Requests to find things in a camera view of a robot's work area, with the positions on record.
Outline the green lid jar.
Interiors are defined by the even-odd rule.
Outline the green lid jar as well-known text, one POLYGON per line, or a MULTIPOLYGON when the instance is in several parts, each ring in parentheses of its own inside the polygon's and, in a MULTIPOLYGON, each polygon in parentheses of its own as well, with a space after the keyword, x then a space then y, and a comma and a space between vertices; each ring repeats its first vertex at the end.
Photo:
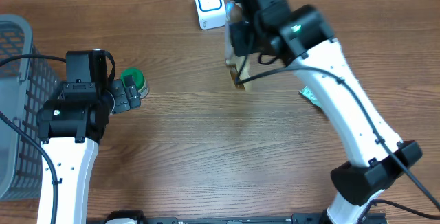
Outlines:
POLYGON ((135 85, 139 93, 140 99, 145 98, 149 94, 149 84, 144 77, 142 71, 138 68, 125 69, 120 76, 125 87, 135 85))

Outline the brown beige snack pouch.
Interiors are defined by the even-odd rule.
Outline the brown beige snack pouch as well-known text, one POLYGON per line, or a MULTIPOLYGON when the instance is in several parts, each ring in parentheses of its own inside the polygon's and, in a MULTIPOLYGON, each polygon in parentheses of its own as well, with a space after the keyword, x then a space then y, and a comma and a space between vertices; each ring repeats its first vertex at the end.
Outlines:
POLYGON ((230 75, 235 82, 239 74, 239 70, 244 63, 244 56, 235 55, 235 50, 231 40, 231 25, 242 20, 242 8, 240 4, 236 4, 234 0, 225 0, 226 7, 226 25, 225 25, 225 64, 230 70, 230 75))

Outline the teal snack packet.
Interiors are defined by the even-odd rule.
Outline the teal snack packet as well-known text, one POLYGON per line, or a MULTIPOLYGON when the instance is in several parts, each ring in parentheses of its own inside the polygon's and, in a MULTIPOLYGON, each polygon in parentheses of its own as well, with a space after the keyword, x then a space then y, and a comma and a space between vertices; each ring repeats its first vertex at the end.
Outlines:
POLYGON ((312 103, 314 106, 321 108, 322 105, 318 101, 318 99, 315 97, 314 93, 311 91, 311 89, 308 86, 305 86, 303 89, 299 91, 299 94, 304 97, 306 100, 308 100, 310 103, 312 103))

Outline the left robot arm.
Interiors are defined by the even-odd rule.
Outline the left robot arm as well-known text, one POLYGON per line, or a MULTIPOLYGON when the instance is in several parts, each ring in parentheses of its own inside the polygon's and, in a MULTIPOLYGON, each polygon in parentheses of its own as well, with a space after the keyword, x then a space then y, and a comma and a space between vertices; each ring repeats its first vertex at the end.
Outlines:
POLYGON ((111 115, 140 107, 149 85, 138 69, 119 79, 100 49, 69 51, 67 79, 38 111, 43 178, 38 223, 85 223, 89 184, 111 115))

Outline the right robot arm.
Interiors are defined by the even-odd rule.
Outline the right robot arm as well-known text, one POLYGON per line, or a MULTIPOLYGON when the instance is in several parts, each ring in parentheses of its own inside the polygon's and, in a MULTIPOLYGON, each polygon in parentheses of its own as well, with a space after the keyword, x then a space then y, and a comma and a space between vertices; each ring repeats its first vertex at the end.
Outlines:
POLYGON ((228 0, 241 19, 228 23, 237 56, 271 56, 313 92, 339 135, 347 161, 331 171, 337 190, 322 223, 361 223, 374 201, 422 156, 382 118, 354 76, 335 32, 312 5, 228 0))

